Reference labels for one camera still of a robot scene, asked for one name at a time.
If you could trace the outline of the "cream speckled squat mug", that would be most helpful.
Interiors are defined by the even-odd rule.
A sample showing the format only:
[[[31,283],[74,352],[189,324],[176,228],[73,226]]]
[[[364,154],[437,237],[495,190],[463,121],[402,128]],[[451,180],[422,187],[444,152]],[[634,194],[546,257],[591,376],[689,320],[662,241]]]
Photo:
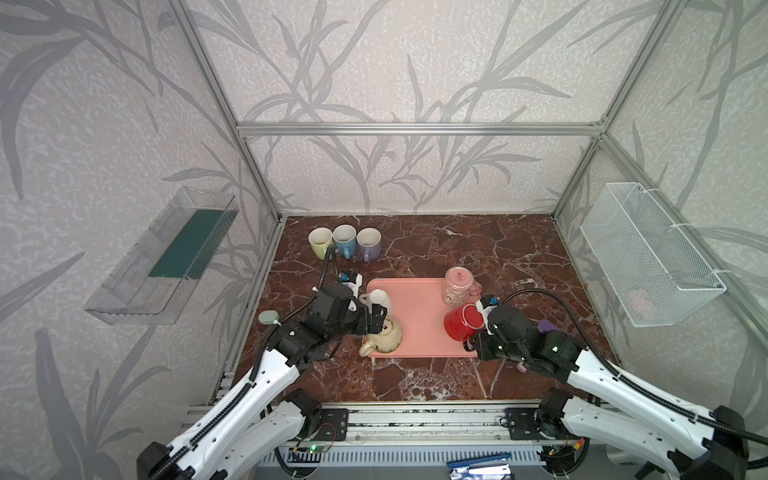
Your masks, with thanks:
[[[393,318],[384,320],[382,330],[378,334],[369,334],[358,354],[360,357],[368,357],[373,353],[388,354],[394,352],[401,344],[403,330],[401,325]]]

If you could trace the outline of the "red mug black handle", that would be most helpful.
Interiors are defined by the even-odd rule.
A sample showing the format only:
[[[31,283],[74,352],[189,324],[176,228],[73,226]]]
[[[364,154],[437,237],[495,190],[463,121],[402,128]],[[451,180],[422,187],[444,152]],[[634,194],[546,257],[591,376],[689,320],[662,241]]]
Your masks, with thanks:
[[[466,303],[448,312],[443,318],[443,329],[448,336],[448,351],[466,354],[464,342],[485,328],[482,314],[473,303]]]

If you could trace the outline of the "lavender ceramic mug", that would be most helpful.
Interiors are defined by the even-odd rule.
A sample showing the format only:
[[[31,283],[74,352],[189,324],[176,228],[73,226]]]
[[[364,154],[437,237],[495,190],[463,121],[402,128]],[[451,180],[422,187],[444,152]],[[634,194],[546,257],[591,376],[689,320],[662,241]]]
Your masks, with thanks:
[[[365,263],[378,259],[382,251],[382,234],[372,227],[367,227],[357,233],[357,252]]]

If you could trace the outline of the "light green ceramic mug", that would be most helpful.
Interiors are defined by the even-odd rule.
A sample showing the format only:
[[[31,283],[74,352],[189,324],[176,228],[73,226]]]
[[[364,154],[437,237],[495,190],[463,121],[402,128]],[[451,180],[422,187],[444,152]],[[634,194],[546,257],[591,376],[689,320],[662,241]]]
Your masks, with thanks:
[[[324,260],[328,249],[334,244],[333,232],[327,227],[315,228],[309,233],[308,242],[315,256]]]

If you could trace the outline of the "blue polka dot mug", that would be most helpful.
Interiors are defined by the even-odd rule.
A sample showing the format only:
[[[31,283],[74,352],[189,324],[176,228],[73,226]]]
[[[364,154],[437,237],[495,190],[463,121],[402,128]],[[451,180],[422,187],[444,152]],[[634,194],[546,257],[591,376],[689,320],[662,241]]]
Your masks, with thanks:
[[[332,238],[339,254],[345,259],[351,260],[357,250],[357,230],[349,224],[337,226],[332,231]]]

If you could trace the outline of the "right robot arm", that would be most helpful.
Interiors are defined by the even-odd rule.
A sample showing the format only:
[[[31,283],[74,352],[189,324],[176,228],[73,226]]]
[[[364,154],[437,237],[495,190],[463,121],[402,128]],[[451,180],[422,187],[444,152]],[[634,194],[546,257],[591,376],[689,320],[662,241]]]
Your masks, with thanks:
[[[578,335],[544,330],[507,300],[486,295],[475,303],[482,327],[465,345],[482,361],[504,359],[608,403],[602,408],[553,388],[534,415],[536,429],[597,440],[644,460],[638,478],[660,471],[677,479],[743,479],[763,469],[749,446],[764,435],[747,431],[744,418],[720,406],[687,402],[614,365],[595,349],[582,327]]]

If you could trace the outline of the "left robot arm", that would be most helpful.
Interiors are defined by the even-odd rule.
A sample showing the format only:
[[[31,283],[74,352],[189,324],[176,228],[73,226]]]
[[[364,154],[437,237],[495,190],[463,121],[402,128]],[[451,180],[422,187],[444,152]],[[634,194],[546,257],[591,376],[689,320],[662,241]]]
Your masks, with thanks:
[[[137,459],[140,479],[238,479],[269,452],[319,428],[322,406],[290,386],[329,359],[349,336],[383,330],[388,310],[359,299],[361,274],[321,278],[301,306],[267,334],[252,368],[200,420],[170,443],[151,443]]]

